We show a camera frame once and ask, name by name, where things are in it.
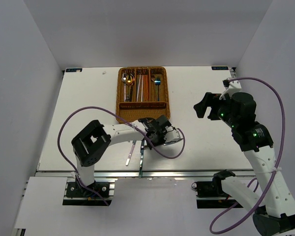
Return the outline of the long orange chopstick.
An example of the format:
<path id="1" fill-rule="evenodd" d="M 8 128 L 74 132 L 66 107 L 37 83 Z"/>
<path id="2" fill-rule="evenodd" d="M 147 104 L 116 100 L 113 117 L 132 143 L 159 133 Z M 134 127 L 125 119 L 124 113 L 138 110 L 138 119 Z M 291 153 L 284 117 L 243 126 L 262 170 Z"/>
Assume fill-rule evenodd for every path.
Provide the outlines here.
<path id="1" fill-rule="evenodd" d="M 146 79 L 147 79 L 147 75 L 145 75 L 145 78 L 144 78 L 144 101 L 145 102 L 147 102 L 147 97 L 146 97 L 146 95 L 147 95 L 147 91 L 146 91 L 147 81 L 146 81 Z"/>

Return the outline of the green handled knife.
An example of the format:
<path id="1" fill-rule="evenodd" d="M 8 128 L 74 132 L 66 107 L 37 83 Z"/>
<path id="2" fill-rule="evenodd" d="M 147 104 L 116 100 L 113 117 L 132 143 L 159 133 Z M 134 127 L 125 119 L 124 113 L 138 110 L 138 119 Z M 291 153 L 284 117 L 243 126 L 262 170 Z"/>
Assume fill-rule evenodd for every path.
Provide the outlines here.
<path id="1" fill-rule="evenodd" d="M 139 165 L 139 175 L 138 175 L 139 178 L 141 178 L 143 175 L 144 148 L 145 148 L 145 140 L 142 140 L 140 145 L 140 165 Z"/>

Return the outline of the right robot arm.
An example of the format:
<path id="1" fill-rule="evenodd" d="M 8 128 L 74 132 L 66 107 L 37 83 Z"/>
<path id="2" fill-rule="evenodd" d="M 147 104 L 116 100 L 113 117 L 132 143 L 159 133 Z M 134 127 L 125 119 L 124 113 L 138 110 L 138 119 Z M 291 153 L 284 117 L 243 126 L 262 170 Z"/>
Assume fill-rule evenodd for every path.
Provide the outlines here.
<path id="1" fill-rule="evenodd" d="M 275 166 L 273 140 L 268 129 L 258 123 L 256 102 L 245 92 L 225 95 L 207 92 L 194 105 L 199 118 L 211 108 L 208 119 L 222 120 L 230 128 L 232 137 L 248 159 L 262 191 L 258 196 L 246 187 L 232 171 L 221 171 L 213 176 L 212 189 L 218 196 L 233 197 L 246 210 L 251 210 L 253 223 L 263 236 L 274 236 L 295 229 L 295 200 L 283 175 Z"/>

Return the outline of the pink handled knife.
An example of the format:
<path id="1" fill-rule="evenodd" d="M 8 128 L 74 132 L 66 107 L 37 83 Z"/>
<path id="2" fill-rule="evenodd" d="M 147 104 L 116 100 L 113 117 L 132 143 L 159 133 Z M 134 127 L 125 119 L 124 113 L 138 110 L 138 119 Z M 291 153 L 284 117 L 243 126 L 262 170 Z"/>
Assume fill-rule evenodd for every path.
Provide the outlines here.
<path id="1" fill-rule="evenodd" d="M 131 157 L 132 157 L 132 155 L 133 155 L 133 151 L 134 151 L 135 145 L 136 145 L 136 141 L 132 141 L 132 146 L 131 146 L 131 149 L 130 149 L 129 155 L 128 155 L 128 157 L 127 157 L 126 163 L 125 163 L 126 166 L 128 166 L 129 163 L 130 163 L 130 160 L 131 160 Z"/>

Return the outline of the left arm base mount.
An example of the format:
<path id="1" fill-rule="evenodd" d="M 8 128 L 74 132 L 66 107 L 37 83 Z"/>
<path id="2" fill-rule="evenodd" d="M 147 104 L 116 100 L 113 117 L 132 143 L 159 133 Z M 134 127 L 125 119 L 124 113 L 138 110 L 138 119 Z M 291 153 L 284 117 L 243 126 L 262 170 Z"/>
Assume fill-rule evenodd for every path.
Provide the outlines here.
<path id="1" fill-rule="evenodd" d="M 68 181 L 62 200 L 63 206 L 103 206 L 108 207 L 112 202 L 113 184 L 110 182 L 98 182 L 82 187 L 80 183 Z"/>

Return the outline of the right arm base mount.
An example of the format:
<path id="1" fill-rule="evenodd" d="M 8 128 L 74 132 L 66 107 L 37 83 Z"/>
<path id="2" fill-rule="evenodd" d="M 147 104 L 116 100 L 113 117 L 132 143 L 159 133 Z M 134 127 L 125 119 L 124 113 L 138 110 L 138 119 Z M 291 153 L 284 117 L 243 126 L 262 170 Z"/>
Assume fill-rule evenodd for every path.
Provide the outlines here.
<path id="1" fill-rule="evenodd" d="M 222 191 L 221 182 L 227 177 L 235 177 L 235 173 L 223 170 L 213 175 L 211 181 L 196 181 L 191 184 L 191 189 L 196 192 L 197 209 L 222 209 L 233 204 L 242 208 L 231 196 Z"/>

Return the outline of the gold rainbow spoon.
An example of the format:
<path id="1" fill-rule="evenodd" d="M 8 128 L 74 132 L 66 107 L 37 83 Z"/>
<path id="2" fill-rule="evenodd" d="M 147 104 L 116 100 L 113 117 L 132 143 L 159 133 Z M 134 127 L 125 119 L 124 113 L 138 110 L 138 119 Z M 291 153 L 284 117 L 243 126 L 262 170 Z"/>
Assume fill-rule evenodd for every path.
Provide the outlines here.
<path id="1" fill-rule="evenodd" d="M 135 83 L 135 77 L 133 74 L 129 74 L 126 79 L 126 84 L 129 86 L 128 95 L 126 96 L 126 101 L 131 102 L 132 101 L 132 95 L 133 95 L 133 85 Z"/>

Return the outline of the blue fork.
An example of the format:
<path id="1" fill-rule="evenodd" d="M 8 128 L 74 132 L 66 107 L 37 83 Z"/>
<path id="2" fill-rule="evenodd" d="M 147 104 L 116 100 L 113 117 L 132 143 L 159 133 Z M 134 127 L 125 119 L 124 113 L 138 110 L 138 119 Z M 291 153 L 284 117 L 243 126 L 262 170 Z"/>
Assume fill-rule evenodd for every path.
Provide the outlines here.
<path id="1" fill-rule="evenodd" d="M 161 84 L 160 76 L 157 76 L 154 80 L 154 85 L 155 85 L 155 96 L 156 100 L 160 101 L 160 96 L 159 96 L 159 87 Z"/>

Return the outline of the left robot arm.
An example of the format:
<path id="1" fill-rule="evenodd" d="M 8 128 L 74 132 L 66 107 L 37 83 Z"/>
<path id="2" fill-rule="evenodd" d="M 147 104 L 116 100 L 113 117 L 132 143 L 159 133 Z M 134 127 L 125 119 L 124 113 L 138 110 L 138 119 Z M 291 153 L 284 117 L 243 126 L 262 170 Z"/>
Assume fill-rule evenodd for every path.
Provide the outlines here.
<path id="1" fill-rule="evenodd" d="M 77 190 L 83 196 L 93 193 L 94 165 L 109 146 L 146 139 L 157 147 L 168 140 L 166 135 L 171 126 L 164 115 L 157 119 L 141 118 L 131 123 L 116 125 L 103 125 L 98 120 L 91 121 L 71 141 L 77 159 Z"/>

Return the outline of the pink handled silver spoon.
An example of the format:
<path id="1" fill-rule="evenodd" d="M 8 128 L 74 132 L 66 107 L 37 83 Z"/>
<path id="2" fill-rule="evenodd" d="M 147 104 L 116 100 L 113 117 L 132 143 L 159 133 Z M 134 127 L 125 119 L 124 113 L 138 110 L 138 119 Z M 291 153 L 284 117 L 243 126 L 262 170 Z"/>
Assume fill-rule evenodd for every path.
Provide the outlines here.
<path id="1" fill-rule="evenodd" d="M 123 73 L 121 76 L 121 81 L 123 82 L 123 101 L 126 101 L 126 86 L 127 86 L 127 78 L 128 75 L 126 73 Z"/>

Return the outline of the teal chopstick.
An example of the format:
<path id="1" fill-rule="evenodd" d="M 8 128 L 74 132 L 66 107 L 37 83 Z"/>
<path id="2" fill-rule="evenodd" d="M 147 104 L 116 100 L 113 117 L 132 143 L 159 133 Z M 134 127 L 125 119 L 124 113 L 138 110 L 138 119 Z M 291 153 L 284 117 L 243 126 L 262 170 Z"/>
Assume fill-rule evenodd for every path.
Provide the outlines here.
<path id="1" fill-rule="evenodd" d="M 140 93 L 140 82 L 141 82 L 141 75 L 138 76 L 137 85 L 136 85 L 136 102 L 138 102 L 139 99 L 139 93 Z"/>

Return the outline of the dark handled knife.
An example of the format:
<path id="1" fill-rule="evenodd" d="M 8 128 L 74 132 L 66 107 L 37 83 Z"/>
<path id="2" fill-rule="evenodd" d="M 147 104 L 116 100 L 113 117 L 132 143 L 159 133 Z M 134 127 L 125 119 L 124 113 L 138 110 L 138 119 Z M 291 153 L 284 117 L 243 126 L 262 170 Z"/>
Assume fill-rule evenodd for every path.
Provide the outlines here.
<path id="1" fill-rule="evenodd" d="M 164 145 L 164 146 L 173 145 L 173 144 L 179 143 L 179 142 L 182 141 L 182 140 L 183 140 L 183 138 L 180 138 L 180 139 L 178 139 L 178 140 L 168 141 L 168 142 L 165 142 L 163 145 Z"/>

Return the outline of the green rainbow fork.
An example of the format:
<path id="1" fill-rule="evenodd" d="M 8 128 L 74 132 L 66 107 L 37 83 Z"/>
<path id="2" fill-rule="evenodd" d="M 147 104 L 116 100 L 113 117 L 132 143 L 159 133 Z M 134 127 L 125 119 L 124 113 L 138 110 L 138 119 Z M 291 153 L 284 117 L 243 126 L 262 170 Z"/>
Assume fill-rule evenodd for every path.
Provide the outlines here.
<path id="1" fill-rule="evenodd" d="M 159 98 L 159 87 L 160 87 L 159 84 L 157 84 L 155 86 L 155 97 L 156 97 L 156 101 L 160 101 L 160 98 Z"/>

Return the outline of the short orange chopstick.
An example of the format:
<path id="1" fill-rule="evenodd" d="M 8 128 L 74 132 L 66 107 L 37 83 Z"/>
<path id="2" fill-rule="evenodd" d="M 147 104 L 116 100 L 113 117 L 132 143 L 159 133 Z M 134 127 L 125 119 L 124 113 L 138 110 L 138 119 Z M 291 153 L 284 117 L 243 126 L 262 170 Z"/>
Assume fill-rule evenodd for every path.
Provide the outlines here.
<path id="1" fill-rule="evenodd" d="M 147 102 L 150 102 L 150 79 L 149 79 L 149 76 L 147 76 L 147 88 L 146 88 L 146 91 L 147 91 Z"/>

